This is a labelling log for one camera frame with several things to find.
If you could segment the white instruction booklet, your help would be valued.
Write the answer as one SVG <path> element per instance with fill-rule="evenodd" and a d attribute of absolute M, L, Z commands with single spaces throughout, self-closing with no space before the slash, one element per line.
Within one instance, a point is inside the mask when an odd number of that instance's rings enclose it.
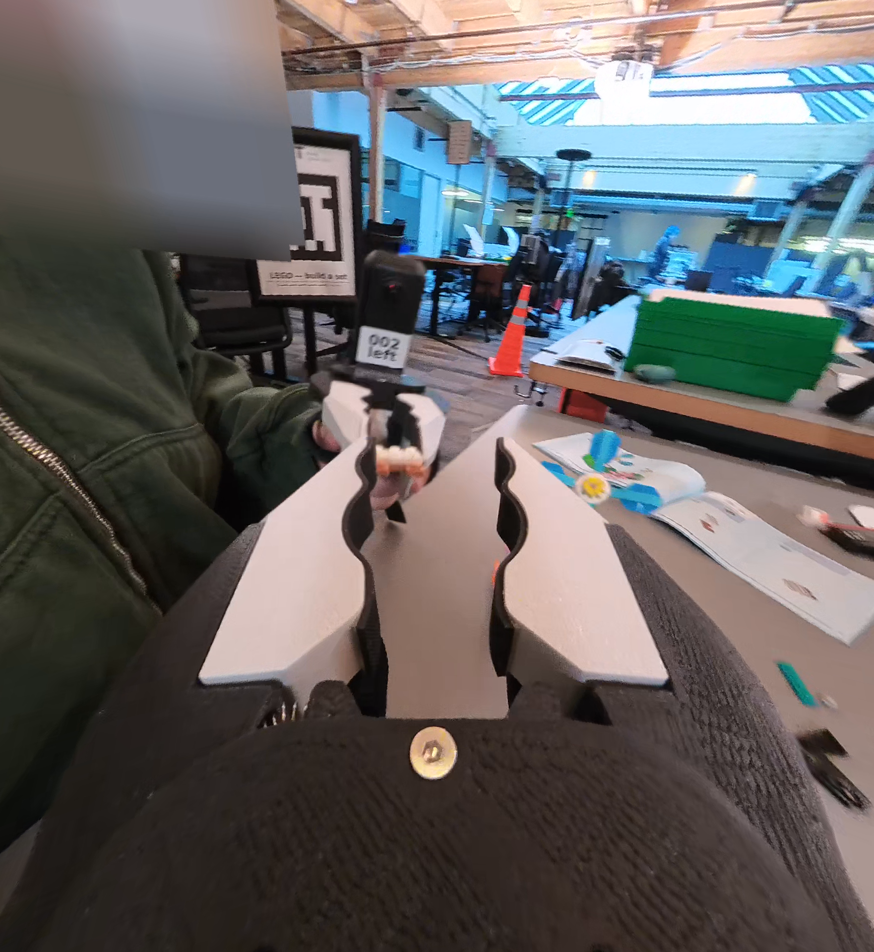
<path fill-rule="evenodd" d="M 874 580 L 795 541 L 723 494 L 685 497 L 650 517 L 844 645 L 874 625 Z"/>

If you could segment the blue lego flower model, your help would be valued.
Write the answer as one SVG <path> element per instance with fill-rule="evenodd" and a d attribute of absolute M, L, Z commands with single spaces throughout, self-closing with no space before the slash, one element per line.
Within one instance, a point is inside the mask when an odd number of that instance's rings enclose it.
<path fill-rule="evenodd" d="M 596 508 L 615 499 L 630 511 L 649 514 L 663 506 L 653 462 L 622 448 L 613 431 L 579 433 L 535 443 L 543 466 Z"/>

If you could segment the black floor lamp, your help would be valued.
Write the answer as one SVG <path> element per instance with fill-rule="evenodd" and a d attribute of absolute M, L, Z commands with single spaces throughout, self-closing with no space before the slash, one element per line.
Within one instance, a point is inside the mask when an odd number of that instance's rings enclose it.
<path fill-rule="evenodd" d="M 562 148 L 555 152 L 555 157 L 564 163 L 564 179 L 560 208 L 562 220 L 570 210 L 572 180 L 575 169 L 578 165 L 585 165 L 592 158 L 592 153 L 588 149 Z"/>

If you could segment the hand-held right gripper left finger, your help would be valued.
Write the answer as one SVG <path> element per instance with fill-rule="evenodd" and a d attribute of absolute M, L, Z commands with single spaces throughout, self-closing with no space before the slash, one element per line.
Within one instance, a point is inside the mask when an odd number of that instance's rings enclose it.
<path fill-rule="evenodd" d="M 388 660 L 372 568 L 375 447 L 339 454 L 263 520 L 198 672 L 205 687 L 277 683 L 303 708 L 316 685 L 348 685 L 386 712 Z"/>

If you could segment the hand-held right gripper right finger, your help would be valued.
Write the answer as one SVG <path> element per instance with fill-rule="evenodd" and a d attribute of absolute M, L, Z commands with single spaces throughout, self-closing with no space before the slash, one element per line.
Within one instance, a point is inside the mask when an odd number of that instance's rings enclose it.
<path fill-rule="evenodd" d="M 497 439 L 491 662 L 512 708 L 542 685 L 563 714 L 601 718 L 600 690 L 669 689 L 654 636 L 598 507 L 611 496 L 600 470 L 573 477 Z"/>

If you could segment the stack of green baseplates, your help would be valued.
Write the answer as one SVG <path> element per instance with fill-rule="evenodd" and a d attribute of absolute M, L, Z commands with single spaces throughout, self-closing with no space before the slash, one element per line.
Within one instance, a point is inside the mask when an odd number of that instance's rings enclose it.
<path fill-rule="evenodd" d="M 624 370 L 666 366 L 679 383 L 786 403 L 817 386 L 843 327 L 814 299 L 655 289 L 637 307 Z"/>

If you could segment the orange traffic cone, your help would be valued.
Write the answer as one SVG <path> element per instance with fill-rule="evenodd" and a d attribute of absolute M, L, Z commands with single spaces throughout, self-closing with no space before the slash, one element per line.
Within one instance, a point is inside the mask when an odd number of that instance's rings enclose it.
<path fill-rule="evenodd" d="M 500 346 L 488 360 L 492 376 L 523 378 L 523 350 L 531 284 L 524 284 L 504 328 Z"/>

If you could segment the wooden office desk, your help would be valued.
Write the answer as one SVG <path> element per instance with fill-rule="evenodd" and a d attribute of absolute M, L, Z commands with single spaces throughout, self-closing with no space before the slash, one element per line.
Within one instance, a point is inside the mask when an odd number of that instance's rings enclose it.
<path fill-rule="evenodd" d="M 426 337 L 434 340 L 450 342 L 450 336 L 440 331 L 441 323 L 441 296 L 443 286 L 446 281 L 454 274 L 460 272 L 469 279 L 474 279 L 477 272 L 483 267 L 495 268 L 505 271 L 505 265 L 501 261 L 487 261 L 477 257 L 459 257 L 459 256 L 426 256 L 420 254 L 402 254 L 400 256 L 406 261 L 413 261 L 421 265 L 426 274 L 433 274 L 431 290 L 425 291 L 424 298 L 431 304 L 431 313 L 425 330 L 421 331 Z"/>

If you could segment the person's left forearm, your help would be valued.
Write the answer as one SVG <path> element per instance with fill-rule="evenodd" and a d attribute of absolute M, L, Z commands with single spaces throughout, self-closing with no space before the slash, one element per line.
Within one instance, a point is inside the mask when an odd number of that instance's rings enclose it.
<path fill-rule="evenodd" d="M 313 434 L 321 411 L 307 386 L 259 386 L 238 365 L 228 370 L 209 393 L 205 422 L 223 457 L 219 509 L 242 530 L 309 482 L 328 451 Z"/>

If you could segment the person's green zip jacket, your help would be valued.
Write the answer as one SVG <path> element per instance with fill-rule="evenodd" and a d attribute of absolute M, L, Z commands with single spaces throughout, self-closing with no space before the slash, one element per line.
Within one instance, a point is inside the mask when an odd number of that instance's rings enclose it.
<path fill-rule="evenodd" d="M 166 253 L 0 235 L 0 854 L 242 531 L 205 422 L 234 362 L 196 336 Z"/>

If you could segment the black blurred object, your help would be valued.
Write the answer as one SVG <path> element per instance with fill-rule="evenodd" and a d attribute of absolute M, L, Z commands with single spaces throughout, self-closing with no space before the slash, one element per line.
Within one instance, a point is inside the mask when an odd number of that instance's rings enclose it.
<path fill-rule="evenodd" d="M 874 377 L 830 396 L 824 409 L 843 419 L 856 419 L 874 408 Z"/>

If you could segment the black framed sign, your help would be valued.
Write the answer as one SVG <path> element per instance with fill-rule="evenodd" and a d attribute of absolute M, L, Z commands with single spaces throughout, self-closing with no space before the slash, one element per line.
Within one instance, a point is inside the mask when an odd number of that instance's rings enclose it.
<path fill-rule="evenodd" d="M 361 271 L 361 147 L 358 136 L 292 129 L 303 238 L 288 261 L 255 263 L 259 300 L 293 306 L 355 303 Z"/>

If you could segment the wood edged table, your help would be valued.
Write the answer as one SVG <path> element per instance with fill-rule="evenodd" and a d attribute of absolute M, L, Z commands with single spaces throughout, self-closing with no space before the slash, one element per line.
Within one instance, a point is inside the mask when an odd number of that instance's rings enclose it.
<path fill-rule="evenodd" d="M 800 390 L 790 402 L 783 403 L 677 382 L 647 384 L 621 368 L 600 372 L 560 361 L 563 351 L 586 340 L 600 340 L 627 351 L 639 302 L 638 296 L 629 296 L 543 349 L 530 360 L 528 377 L 539 384 L 585 393 L 609 407 L 621 404 L 660 411 L 682 422 L 701 421 L 874 462 L 874 424 L 840 419 L 824 410 L 824 401 L 835 391 L 831 370 L 824 373 L 815 390 Z"/>

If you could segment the black lego pieces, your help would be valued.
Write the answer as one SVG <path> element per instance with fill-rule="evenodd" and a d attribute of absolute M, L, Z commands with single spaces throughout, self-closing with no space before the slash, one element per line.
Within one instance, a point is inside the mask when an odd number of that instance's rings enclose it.
<path fill-rule="evenodd" d="M 869 798 L 839 767 L 838 761 L 846 759 L 848 752 L 829 729 L 802 732 L 796 740 L 812 778 L 835 801 L 859 812 L 870 809 Z"/>

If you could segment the black office chair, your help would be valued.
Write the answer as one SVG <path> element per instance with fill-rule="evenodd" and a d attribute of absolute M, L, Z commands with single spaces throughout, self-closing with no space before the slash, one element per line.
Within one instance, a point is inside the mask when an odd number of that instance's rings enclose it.
<path fill-rule="evenodd" d="M 254 259 L 180 254 L 178 287 L 208 351 L 247 358 L 250 374 L 289 383 L 287 310 L 265 300 Z"/>

